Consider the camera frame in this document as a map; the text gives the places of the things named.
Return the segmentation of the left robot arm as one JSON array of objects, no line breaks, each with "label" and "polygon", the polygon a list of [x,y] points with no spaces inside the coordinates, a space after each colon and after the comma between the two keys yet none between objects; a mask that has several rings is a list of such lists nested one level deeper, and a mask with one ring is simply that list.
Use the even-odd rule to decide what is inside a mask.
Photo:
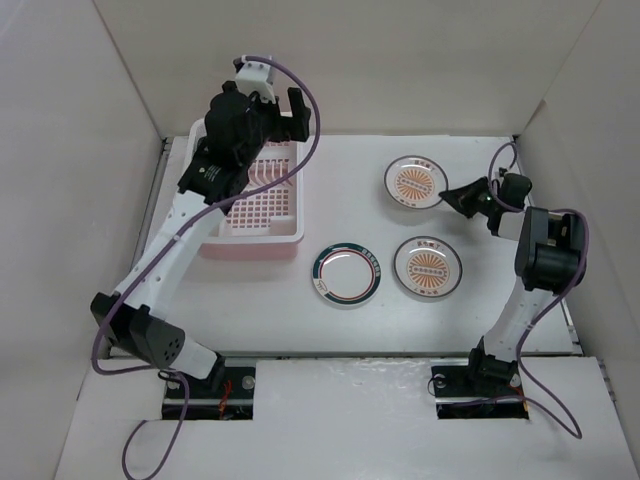
[{"label": "left robot arm", "polygon": [[320,124],[317,101],[298,83],[287,91],[289,114],[266,82],[244,88],[227,81],[210,102],[200,137],[187,149],[190,162],[178,181],[172,206],[138,263],[110,294],[97,293],[90,311],[98,325],[91,352],[94,371],[103,340],[141,360],[141,369],[189,378],[204,397],[223,387],[224,357],[168,320],[169,303],[211,231],[233,205],[251,196],[250,167],[267,143],[317,143],[310,128]]}]

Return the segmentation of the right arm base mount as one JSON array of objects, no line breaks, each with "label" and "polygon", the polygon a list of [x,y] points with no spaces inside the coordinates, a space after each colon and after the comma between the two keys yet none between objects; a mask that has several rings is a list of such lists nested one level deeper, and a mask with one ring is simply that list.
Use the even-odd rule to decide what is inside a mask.
[{"label": "right arm base mount", "polygon": [[436,399],[439,420],[529,419],[518,375],[515,381],[476,382],[467,375],[466,365],[436,364],[428,391]]}]

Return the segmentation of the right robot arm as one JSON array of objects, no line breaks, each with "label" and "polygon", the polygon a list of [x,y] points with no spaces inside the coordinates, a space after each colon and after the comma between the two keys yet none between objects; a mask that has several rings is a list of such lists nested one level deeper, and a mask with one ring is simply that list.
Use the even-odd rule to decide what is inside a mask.
[{"label": "right robot arm", "polygon": [[576,213],[527,206],[529,178],[503,172],[482,177],[439,197],[467,218],[482,214],[492,235],[517,242],[516,280],[501,315],[470,351],[458,383],[477,396],[497,396],[519,377],[521,339],[537,315],[584,275],[586,222]]}]

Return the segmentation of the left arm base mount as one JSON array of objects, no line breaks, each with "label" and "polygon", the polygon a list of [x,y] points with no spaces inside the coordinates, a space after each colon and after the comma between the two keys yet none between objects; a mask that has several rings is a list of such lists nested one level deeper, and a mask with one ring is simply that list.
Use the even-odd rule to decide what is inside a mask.
[{"label": "left arm base mount", "polygon": [[[165,382],[161,405],[163,420],[178,420],[185,403],[184,385],[172,374],[157,374]],[[186,420],[248,421],[253,419],[256,363],[227,364],[218,387],[211,390],[203,381],[186,376],[189,384]]]}]

